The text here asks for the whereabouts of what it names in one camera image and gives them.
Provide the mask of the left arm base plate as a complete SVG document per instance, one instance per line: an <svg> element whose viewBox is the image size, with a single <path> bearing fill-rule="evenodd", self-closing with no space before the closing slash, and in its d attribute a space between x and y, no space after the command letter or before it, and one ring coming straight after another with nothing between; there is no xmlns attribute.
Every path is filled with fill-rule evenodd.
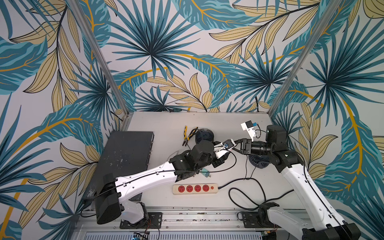
<svg viewBox="0 0 384 240"><path fill-rule="evenodd" d="M136 230L136 229L160 229L162 226L163 213L151 212L143 220L140 220L136 224L131 224L128 221L121 220L120 229L124 230Z"/></svg>

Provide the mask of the beige red power strip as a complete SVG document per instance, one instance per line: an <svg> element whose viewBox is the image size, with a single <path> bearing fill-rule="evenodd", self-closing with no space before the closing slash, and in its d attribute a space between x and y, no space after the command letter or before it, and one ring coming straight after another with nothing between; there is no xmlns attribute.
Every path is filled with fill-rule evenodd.
<svg viewBox="0 0 384 240"><path fill-rule="evenodd" d="M172 192L174 195L206 195L217 194L217 184L186 184L186 185L173 185Z"/></svg>

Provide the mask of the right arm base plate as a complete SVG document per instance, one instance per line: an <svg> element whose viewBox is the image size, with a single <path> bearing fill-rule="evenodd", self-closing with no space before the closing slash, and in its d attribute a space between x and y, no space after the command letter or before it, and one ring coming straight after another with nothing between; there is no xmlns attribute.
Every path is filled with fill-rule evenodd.
<svg viewBox="0 0 384 240"><path fill-rule="evenodd" d="M243 222L245 229L261 229L273 227L273 225L264 223L256 212L240 212L240 216L240 220Z"/></svg>

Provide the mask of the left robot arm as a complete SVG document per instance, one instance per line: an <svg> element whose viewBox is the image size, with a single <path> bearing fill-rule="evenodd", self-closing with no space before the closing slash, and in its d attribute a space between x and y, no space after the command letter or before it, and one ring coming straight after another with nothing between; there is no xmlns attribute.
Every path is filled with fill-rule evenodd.
<svg viewBox="0 0 384 240"><path fill-rule="evenodd" d="M122 218L131 225L140 225L149 218L148 212L144 203L132 202L132 197L161 185L194 177L205 167L219 160L225 161L235 145L233 140L219 144L202 140L191 150L153 169L123 177L114 177L112 173L104 175L93 198L97 224Z"/></svg>

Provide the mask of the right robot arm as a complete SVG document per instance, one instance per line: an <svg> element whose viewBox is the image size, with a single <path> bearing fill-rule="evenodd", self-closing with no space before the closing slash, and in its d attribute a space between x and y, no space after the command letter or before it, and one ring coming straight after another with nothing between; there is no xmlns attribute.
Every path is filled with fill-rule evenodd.
<svg viewBox="0 0 384 240"><path fill-rule="evenodd" d="M276 203L264 203L258 208L260 223L281 227L298 240L359 239L361 231L357 225L347 223L332 207L313 182L305 162L296 151L288 148L286 130L281 126L269 125L265 141L256 141L256 126L251 121L241 124L250 137L238 141L239 152L243 155L268 156L269 163L290 184L310 217L307 223Z"/></svg>

